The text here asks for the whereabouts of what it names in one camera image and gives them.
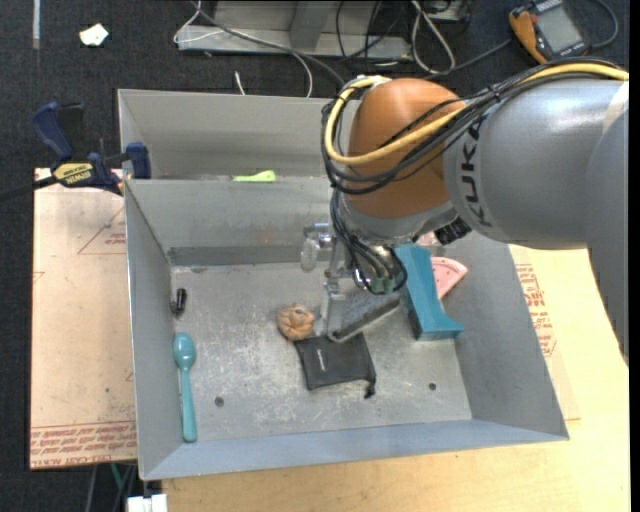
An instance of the green object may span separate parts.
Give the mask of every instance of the green object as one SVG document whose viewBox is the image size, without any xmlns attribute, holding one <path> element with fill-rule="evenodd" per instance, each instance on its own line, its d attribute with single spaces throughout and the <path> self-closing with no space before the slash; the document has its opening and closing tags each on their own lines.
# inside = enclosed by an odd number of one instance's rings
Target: green object
<svg viewBox="0 0 640 512">
<path fill-rule="evenodd" d="M 110 464 L 111 472 L 113 473 L 113 479 L 116 481 L 116 485 L 118 486 L 118 490 L 122 489 L 122 476 L 120 475 L 120 470 L 118 466 L 116 466 L 113 462 Z"/>
<path fill-rule="evenodd" d="M 252 174 L 251 176 L 234 176 L 233 181 L 272 182 L 276 181 L 276 173 L 269 169 L 257 174 Z"/>
<path fill-rule="evenodd" d="M 196 360 L 196 346 L 191 336 L 180 332 L 173 339 L 173 359 L 180 370 L 180 392 L 182 395 L 182 437 L 187 443 L 198 438 L 196 414 L 191 396 L 189 370 Z"/>
<path fill-rule="evenodd" d="M 388 277 L 384 280 L 384 293 L 385 295 L 389 295 L 393 293 L 393 289 L 396 287 L 396 279 L 395 277 Z"/>
</svg>

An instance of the wire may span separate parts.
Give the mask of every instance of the wire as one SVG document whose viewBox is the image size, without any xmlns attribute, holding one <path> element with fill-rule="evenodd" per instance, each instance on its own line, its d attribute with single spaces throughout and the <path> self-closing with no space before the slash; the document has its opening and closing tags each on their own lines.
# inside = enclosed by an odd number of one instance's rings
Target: wire
<svg viewBox="0 0 640 512">
<path fill-rule="evenodd" d="M 420 171 L 426 165 L 423 165 L 425 157 L 430 158 L 430 160 L 426 162 L 428 164 L 431 160 L 433 160 L 433 158 L 437 157 L 438 154 L 448 149 L 455 142 L 455 137 L 459 137 L 462 133 L 464 133 L 464 130 L 466 130 L 468 126 L 476 122 L 477 119 L 479 119 L 480 116 L 484 115 L 484 113 L 493 105 L 496 105 L 503 100 L 507 100 L 510 97 L 521 94 L 526 90 L 532 89 L 549 81 L 574 77 L 585 78 L 594 76 L 598 76 L 600 78 L 604 77 L 614 78 L 618 80 L 628 80 L 628 72 L 616 66 L 615 64 L 604 61 L 602 59 L 594 59 L 592 57 L 565 58 L 562 61 L 553 61 L 550 63 L 546 63 L 533 68 L 532 70 L 526 70 L 513 77 L 510 77 L 509 79 L 504 80 L 499 84 L 490 86 L 471 97 L 468 97 L 466 99 L 460 98 L 460 102 L 468 101 L 468 103 L 463 108 L 450 113 L 453 114 L 450 122 L 440 126 L 433 134 L 425 136 L 421 140 L 414 141 L 412 143 L 412 150 L 408 154 L 406 154 L 398 164 L 375 175 L 362 176 L 360 174 L 349 174 L 338 169 L 329 157 L 327 147 L 322 146 L 321 152 L 325 162 L 325 170 L 327 176 L 331 182 L 332 187 L 342 193 L 349 195 L 363 195 L 375 192 L 394 181 L 406 179 L 408 177 L 407 175 L 399 177 L 399 173 L 404 170 L 408 170 L 411 166 L 417 165 L 419 167 L 411 170 L 409 175 L 413 175 L 416 172 Z M 348 88 L 358 90 L 357 88 L 359 85 L 361 85 L 361 82 L 363 80 L 364 79 L 356 79 L 352 81 L 349 84 Z M 327 105 L 322 111 L 321 131 L 324 134 L 325 140 L 327 136 L 330 135 L 330 132 L 327 128 L 329 112 L 335 107 L 337 103 L 339 103 L 341 99 L 342 98 L 339 96 L 338 98 L 336 98 L 336 100 Z M 429 114 L 431 112 L 437 112 L 438 109 L 448 103 L 450 103 L 450 101 L 436 105 L 436 107 L 431 109 Z M 438 119 L 436 122 L 432 122 L 429 124 L 437 124 L 441 121 L 441 119 L 442 118 Z M 399 134 L 394 135 L 394 137 L 390 139 L 395 139 L 394 142 L 391 144 L 383 144 L 382 149 L 388 148 L 393 144 L 402 142 L 403 140 L 406 141 L 408 136 L 410 136 L 412 133 L 416 132 L 410 132 L 400 138 L 396 138 Z M 446 144 L 444 149 L 442 149 L 441 146 L 443 143 Z M 353 172 L 353 169 L 349 165 L 347 166 L 347 170 L 351 170 Z M 369 185 L 365 186 L 364 188 L 348 187 L 345 185 L 346 181 L 368 183 Z"/>
<path fill-rule="evenodd" d="M 397 292 L 407 282 L 408 274 L 402 261 L 396 256 L 392 248 L 383 246 L 382 249 L 391 257 L 392 263 L 386 261 L 383 254 L 378 253 L 372 247 L 362 242 L 359 236 L 351 233 L 343 219 L 338 215 L 339 192 L 333 191 L 330 202 L 331 220 L 333 222 L 336 237 L 344 245 L 351 257 L 350 270 L 354 283 L 361 289 L 366 289 L 374 295 L 384 295 L 387 292 L 373 290 L 372 277 L 367 277 L 362 268 L 360 259 L 365 260 L 373 270 L 375 279 L 394 279 L 400 275 L 400 280 L 395 283 L 391 292 Z"/>
<path fill-rule="evenodd" d="M 616 17 L 616 14 L 613 12 L 611 7 L 609 7 L 605 2 L 603 2 L 603 0 L 591 0 L 591 1 L 597 3 L 604 10 L 606 10 L 607 13 L 609 14 L 609 16 L 611 17 L 611 20 L 613 21 L 613 32 L 612 32 L 612 34 L 607 39 L 605 39 L 604 41 L 602 41 L 600 43 L 592 43 L 591 44 L 591 48 L 593 48 L 594 50 L 599 50 L 600 48 L 604 48 L 605 46 L 611 44 L 613 42 L 613 40 L 616 37 L 618 37 L 618 30 L 619 30 L 618 18 Z"/>
<path fill-rule="evenodd" d="M 340 31 L 340 24 L 339 24 L 339 18 L 340 18 L 340 12 L 342 10 L 342 6 L 344 4 L 344 1 L 340 2 L 340 4 L 338 5 L 338 9 L 336 10 L 336 36 L 338 38 L 338 44 L 340 46 L 340 51 L 342 53 L 342 60 L 344 61 L 350 61 L 352 59 L 355 59 L 356 57 L 358 57 L 359 55 L 362 55 L 364 53 L 364 60 L 365 62 L 368 64 L 370 61 L 373 61 L 372 58 L 369 57 L 369 50 L 371 48 L 373 48 L 374 46 L 376 46 L 378 43 L 380 43 L 381 41 L 383 41 L 385 39 L 385 37 L 391 32 L 391 30 L 393 30 L 393 28 L 399 23 L 400 19 L 401 19 L 401 15 L 402 15 L 402 11 L 398 10 L 398 14 L 396 15 L 395 19 L 393 20 L 393 23 L 391 23 L 391 25 L 389 25 L 389 27 L 386 29 L 386 31 L 384 32 L 384 34 L 382 34 L 381 36 L 376 37 L 373 41 L 369 42 L 369 37 L 371 36 L 371 30 L 373 28 L 373 22 L 375 20 L 375 17 L 377 16 L 377 13 L 379 11 L 380 6 L 382 5 L 382 2 L 376 2 L 376 4 L 374 5 L 374 7 L 371 10 L 371 16 L 369 17 L 369 24 L 367 26 L 367 32 L 365 34 L 365 45 L 360 48 L 359 50 L 353 52 L 350 55 L 346 55 L 346 52 L 344 50 L 344 46 L 342 44 L 342 34 Z M 408 55 L 398 55 L 396 57 L 385 57 L 385 60 L 388 58 L 394 58 L 394 59 L 402 59 L 402 58 L 408 58 Z M 396 65 L 398 64 L 397 61 L 393 61 L 393 62 L 373 62 L 373 64 L 375 66 L 392 66 L 392 65 Z"/>
<path fill-rule="evenodd" d="M 215 21 L 206 12 L 202 11 L 194 1 L 191 1 L 190 3 L 196 9 L 198 9 L 199 12 L 200 12 L 200 15 L 204 19 L 206 19 L 209 23 L 211 23 L 214 27 L 218 27 L 220 30 L 223 30 L 224 32 L 226 32 L 228 34 L 231 34 L 232 36 L 239 37 L 240 39 L 244 39 L 244 40 L 250 41 L 252 43 L 261 44 L 262 46 L 266 46 L 268 48 L 274 48 L 274 49 L 280 50 L 282 52 L 289 53 L 291 55 L 297 55 L 300 58 L 306 59 L 309 62 L 314 63 L 316 66 L 319 66 L 322 69 L 324 69 L 327 73 L 329 73 L 335 79 L 335 81 L 340 86 L 344 85 L 344 83 L 345 83 L 344 79 L 334 69 L 332 69 L 330 66 L 328 66 L 324 62 L 316 59 L 315 57 L 312 57 L 311 55 L 308 55 L 306 53 L 300 52 L 298 50 L 294 50 L 293 48 L 288 48 L 286 46 L 283 46 L 283 45 L 280 45 L 280 44 L 277 44 L 277 43 L 272 43 L 272 42 L 269 42 L 269 41 L 265 41 L 263 39 L 258 39 L 257 37 L 253 37 L 253 36 L 250 36 L 248 34 L 243 34 L 242 32 L 237 32 L 236 30 L 232 30 L 232 29 L 222 25 L 221 23 L 218 23 L 217 21 Z"/>
<path fill-rule="evenodd" d="M 448 75 L 450 73 L 453 73 L 454 71 L 460 71 L 461 69 L 464 69 L 467 66 L 471 66 L 472 64 L 475 64 L 476 62 L 479 62 L 482 59 L 487 58 L 489 55 L 492 55 L 492 54 L 502 50 L 503 48 L 506 48 L 507 46 L 509 46 L 509 44 L 511 44 L 511 41 L 512 41 L 511 39 L 507 39 L 506 41 L 503 41 L 499 45 L 494 46 L 490 50 L 487 50 L 486 52 L 481 53 L 480 55 L 474 57 L 471 60 L 463 62 L 462 64 L 458 64 L 457 66 L 454 66 L 451 69 L 447 69 L 445 71 L 440 71 L 439 73 L 433 73 L 433 74 L 430 74 L 430 75 L 426 75 L 426 78 L 429 78 L 429 79 L 439 78 L 441 76 L 446 76 L 446 75 Z"/>
<path fill-rule="evenodd" d="M 240 74 L 236 71 L 233 73 L 233 76 L 236 80 L 236 85 L 238 86 L 238 89 L 240 89 L 240 94 L 242 94 L 243 96 L 246 96 L 247 93 L 244 92 L 244 89 L 242 88 L 242 82 L 240 81 Z"/>
<path fill-rule="evenodd" d="M 196 12 L 193 13 L 193 16 L 191 16 L 191 18 L 189 18 L 184 25 L 182 25 L 178 30 L 176 30 L 176 33 L 173 34 L 173 42 L 175 44 L 178 43 L 190 43 L 191 41 L 197 41 L 198 39 L 204 39 L 205 37 L 211 35 L 211 34 L 207 34 L 206 36 L 201 36 L 201 37 L 196 37 L 195 39 L 183 39 L 182 41 L 178 41 L 178 33 L 185 29 L 186 27 L 188 27 L 189 25 L 191 25 L 194 21 L 196 21 L 196 19 L 198 19 L 198 16 L 200 16 L 200 12 L 202 9 L 202 0 L 198 1 L 198 4 L 195 6 L 196 7 Z"/>
<path fill-rule="evenodd" d="M 423 19 L 427 23 L 427 25 L 429 25 L 429 28 L 440 42 L 442 48 L 444 48 L 445 52 L 447 52 L 447 56 L 449 57 L 448 69 L 454 68 L 456 65 L 456 59 L 453 55 L 453 52 L 451 51 L 451 48 L 449 47 L 449 44 L 445 41 L 440 31 L 436 28 L 436 26 L 433 24 L 433 21 L 431 21 L 427 13 L 424 11 L 422 6 L 420 5 L 420 2 L 418 2 L 417 0 L 411 0 L 411 5 L 418 12 L 416 20 L 413 23 L 413 29 L 411 31 L 411 52 L 413 54 L 413 60 L 415 61 L 415 63 L 427 73 L 439 73 L 439 71 L 429 68 L 429 66 L 427 66 L 418 55 L 416 38 L 418 35 L 418 27 L 420 26 L 420 19 Z"/>
<path fill-rule="evenodd" d="M 544 78 L 547 76 L 553 75 L 562 75 L 568 73 L 586 73 L 586 74 L 595 74 L 598 76 L 605 76 L 609 78 L 614 78 L 617 80 L 628 80 L 629 73 L 621 70 L 612 65 L 604 65 L 602 61 L 594 61 L 590 59 L 583 59 L 582 61 L 574 61 L 571 60 L 559 60 L 553 61 L 552 63 L 547 63 L 536 68 L 533 68 L 531 71 L 527 71 L 526 74 L 523 74 L 525 78 L 522 79 L 523 82 Z M 436 133 L 439 129 L 443 128 L 450 121 L 454 119 L 456 115 L 458 115 L 464 109 L 469 111 L 469 106 L 460 107 L 455 109 L 439 119 L 428 123 L 417 130 L 406 134 L 400 139 L 394 140 L 390 144 L 387 144 L 383 147 L 380 147 L 376 150 L 373 150 L 369 153 L 359 156 L 346 157 L 342 154 L 338 154 L 333 146 L 333 134 L 336 119 L 340 112 L 344 109 L 349 97 L 353 94 L 356 89 L 361 88 L 370 88 L 373 85 L 378 85 L 380 83 L 384 83 L 389 81 L 388 78 L 384 77 L 365 77 L 355 81 L 350 84 L 349 87 L 343 88 L 342 92 L 339 94 L 338 98 L 331 104 L 331 108 L 329 109 L 329 114 L 326 123 L 326 129 L 324 131 L 324 145 L 326 154 L 329 159 L 339 162 L 345 165 L 361 165 L 365 164 L 393 153 L 409 144 L 413 144 L 415 142 L 419 142 L 421 139 L 425 137 L 429 137 Z M 501 88 L 506 88 L 511 86 L 509 80 L 503 82 Z"/>
<path fill-rule="evenodd" d="M 96 476 L 98 474 L 98 465 L 93 466 L 93 471 L 91 472 L 91 480 L 89 482 L 89 492 L 87 493 L 87 504 L 84 507 L 84 512 L 90 512 L 93 506 L 93 493 L 96 488 Z"/>
<path fill-rule="evenodd" d="M 118 489 L 118 494 L 116 495 L 116 499 L 113 502 L 113 508 L 111 509 L 111 512 L 117 512 L 118 511 L 118 507 L 120 507 L 121 505 L 121 499 L 123 494 L 125 493 L 125 487 L 127 487 L 127 492 L 131 492 L 131 485 L 133 485 L 133 480 L 135 479 L 135 474 L 136 474 L 136 465 L 132 464 L 129 467 L 127 467 L 127 470 L 124 472 L 124 477 L 123 477 L 123 482 L 122 485 L 120 486 L 120 488 Z"/>
<path fill-rule="evenodd" d="M 304 61 L 304 59 L 302 57 L 300 57 L 300 55 L 297 55 L 295 53 L 292 53 L 291 55 L 293 55 L 296 59 L 298 59 L 298 61 L 300 62 L 300 64 L 302 64 L 302 66 L 304 67 L 305 71 L 307 72 L 307 77 L 309 77 L 309 90 L 307 91 L 307 98 L 310 98 L 311 95 L 313 94 L 313 73 L 311 73 L 311 70 L 309 69 L 309 66 L 307 66 L 307 63 Z"/>
</svg>

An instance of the orange device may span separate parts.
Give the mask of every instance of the orange device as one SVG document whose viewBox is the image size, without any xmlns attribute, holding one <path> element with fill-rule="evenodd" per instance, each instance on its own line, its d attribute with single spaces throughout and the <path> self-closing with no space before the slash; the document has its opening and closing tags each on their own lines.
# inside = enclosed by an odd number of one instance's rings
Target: orange device
<svg viewBox="0 0 640 512">
<path fill-rule="evenodd" d="M 509 24 L 522 46 L 541 64 L 585 55 L 590 48 L 563 0 L 529 2 L 511 11 Z"/>
</svg>

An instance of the teal spoon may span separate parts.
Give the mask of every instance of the teal spoon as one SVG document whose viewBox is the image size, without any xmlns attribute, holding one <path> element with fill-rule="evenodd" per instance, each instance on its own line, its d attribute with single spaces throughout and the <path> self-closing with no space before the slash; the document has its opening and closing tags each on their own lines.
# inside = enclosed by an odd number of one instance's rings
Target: teal spoon
<svg viewBox="0 0 640 512">
<path fill-rule="evenodd" d="M 173 359 L 180 370 L 180 389 L 182 394 L 182 437 L 187 443 L 193 443 L 197 437 L 196 413 L 191 396 L 189 370 L 196 360 L 196 346 L 186 333 L 180 332 L 173 339 Z"/>
</svg>

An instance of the teal foam block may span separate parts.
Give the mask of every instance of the teal foam block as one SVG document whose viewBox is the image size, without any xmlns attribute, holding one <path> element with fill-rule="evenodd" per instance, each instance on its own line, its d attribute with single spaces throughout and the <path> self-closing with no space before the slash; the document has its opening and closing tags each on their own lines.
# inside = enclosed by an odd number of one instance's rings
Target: teal foam block
<svg viewBox="0 0 640 512">
<path fill-rule="evenodd" d="M 429 251 L 406 245 L 396 248 L 395 253 L 407 269 L 404 299 L 416 339 L 433 341 L 458 336 L 464 327 L 449 318 L 442 309 Z"/>
</svg>

